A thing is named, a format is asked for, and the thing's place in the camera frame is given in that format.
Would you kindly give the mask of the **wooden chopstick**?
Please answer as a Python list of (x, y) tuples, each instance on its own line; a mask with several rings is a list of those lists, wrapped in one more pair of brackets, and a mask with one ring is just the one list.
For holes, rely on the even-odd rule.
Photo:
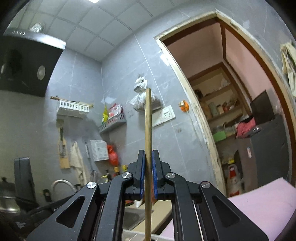
[(152, 95), (145, 91), (145, 241), (151, 240), (152, 223)]

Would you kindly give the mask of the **steel kitchen sink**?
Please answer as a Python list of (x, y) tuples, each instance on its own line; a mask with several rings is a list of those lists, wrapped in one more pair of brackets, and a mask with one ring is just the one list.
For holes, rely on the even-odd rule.
[(145, 210), (139, 208), (125, 208), (123, 217), (123, 229), (133, 230), (141, 222), (145, 220)]

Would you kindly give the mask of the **chrome faucet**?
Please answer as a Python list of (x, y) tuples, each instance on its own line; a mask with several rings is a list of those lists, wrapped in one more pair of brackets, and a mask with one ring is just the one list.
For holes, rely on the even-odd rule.
[(77, 188), (68, 180), (58, 179), (51, 184), (51, 191), (54, 195), (72, 194), (77, 192)]

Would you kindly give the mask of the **dark pump bottle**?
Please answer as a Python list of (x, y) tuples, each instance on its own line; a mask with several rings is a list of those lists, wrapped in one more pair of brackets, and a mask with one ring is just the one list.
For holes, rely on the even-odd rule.
[(104, 183), (107, 183), (107, 182), (110, 182), (110, 181), (112, 180), (112, 176), (111, 176), (111, 174), (109, 173), (109, 170), (108, 170), (108, 169), (106, 169), (105, 172), (106, 172), (106, 174), (103, 175), (103, 176), (101, 176), (101, 179), (102, 179), (102, 181), (103, 181)]

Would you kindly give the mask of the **beige hanging towel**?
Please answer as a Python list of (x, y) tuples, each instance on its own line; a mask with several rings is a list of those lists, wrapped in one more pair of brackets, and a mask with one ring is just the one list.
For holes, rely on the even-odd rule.
[(79, 183), (85, 186), (89, 175), (76, 141), (73, 141), (70, 147), (70, 166), (75, 170)]

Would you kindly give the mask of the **wooden board with knife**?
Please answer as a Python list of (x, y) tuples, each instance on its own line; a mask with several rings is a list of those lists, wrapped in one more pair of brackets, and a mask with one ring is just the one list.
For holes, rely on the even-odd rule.
[(59, 154), (59, 163), (61, 169), (70, 169), (70, 162), (67, 151), (67, 143), (64, 138), (64, 129), (63, 129), (64, 120), (58, 118), (56, 120), (56, 127), (58, 130), (58, 154)]

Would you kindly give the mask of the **pink table mat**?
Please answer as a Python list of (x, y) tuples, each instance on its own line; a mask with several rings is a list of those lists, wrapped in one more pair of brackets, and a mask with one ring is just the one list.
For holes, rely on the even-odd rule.
[[(278, 178), (253, 191), (228, 198), (268, 240), (295, 240), (295, 187)], [(161, 233), (174, 239), (173, 220)]]

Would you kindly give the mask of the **steel cooking pot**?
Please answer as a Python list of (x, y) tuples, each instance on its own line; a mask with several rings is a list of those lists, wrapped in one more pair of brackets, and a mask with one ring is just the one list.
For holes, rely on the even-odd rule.
[(16, 203), (15, 184), (8, 182), (6, 177), (1, 177), (0, 205), (1, 212), (5, 214), (17, 215), (21, 211)]

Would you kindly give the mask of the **black monitor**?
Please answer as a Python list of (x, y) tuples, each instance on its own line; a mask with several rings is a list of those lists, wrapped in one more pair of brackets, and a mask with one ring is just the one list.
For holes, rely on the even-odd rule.
[(256, 124), (274, 119), (273, 107), (265, 90), (250, 103), (250, 107)]

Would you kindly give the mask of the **black range hood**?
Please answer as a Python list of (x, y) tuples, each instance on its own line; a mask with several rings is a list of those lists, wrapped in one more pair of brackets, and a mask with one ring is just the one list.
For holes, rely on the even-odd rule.
[(1, 36), (1, 90), (44, 97), (65, 47), (50, 35), (7, 28)]

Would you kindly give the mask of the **white rubber gloves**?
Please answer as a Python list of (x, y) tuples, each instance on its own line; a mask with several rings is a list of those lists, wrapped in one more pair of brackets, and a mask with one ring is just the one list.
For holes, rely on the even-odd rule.
[(280, 46), (281, 59), (282, 59), (282, 72), (287, 75), (288, 83), (293, 97), (296, 97), (295, 87), (295, 61), (296, 61), (296, 49), (292, 45), (292, 42), (281, 44)]

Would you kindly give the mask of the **grey wall shelf basket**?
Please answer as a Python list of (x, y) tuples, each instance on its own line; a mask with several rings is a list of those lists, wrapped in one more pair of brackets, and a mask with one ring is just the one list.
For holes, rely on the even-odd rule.
[(108, 133), (118, 126), (126, 123), (126, 118), (124, 113), (113, 116), (111, 119), (107, 120), (105, 123), (98, 127), (99, 133)]

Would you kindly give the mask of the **white wall switch socket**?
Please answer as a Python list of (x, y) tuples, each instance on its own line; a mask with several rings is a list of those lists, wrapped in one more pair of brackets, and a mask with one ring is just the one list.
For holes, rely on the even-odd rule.
[(152, 127), (161, 125), (167, 121), (171, 121), (175, 117), (176, 116), (171, 105), (155, 111), (152, 114)]

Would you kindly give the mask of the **orange wall hook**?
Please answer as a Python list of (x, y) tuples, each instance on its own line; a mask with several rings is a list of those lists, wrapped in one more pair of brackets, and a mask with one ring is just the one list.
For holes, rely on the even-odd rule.
[(186, 113), (189, 111), (189, 104), (185, 100), (182, 100), (179, 102), (179, 108), (181, 109), (182, 112)]

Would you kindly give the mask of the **white wall basket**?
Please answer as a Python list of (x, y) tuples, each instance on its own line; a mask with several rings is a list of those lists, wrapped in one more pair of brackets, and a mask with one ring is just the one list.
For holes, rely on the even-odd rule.
[(59, 102), (57, 115), (70, 116), (75, 118), (84, 118), (94, 107), (93, 104), (84, 103), (81, 101), (69, 101), (58, 96), (50, 96), (50, 99)]

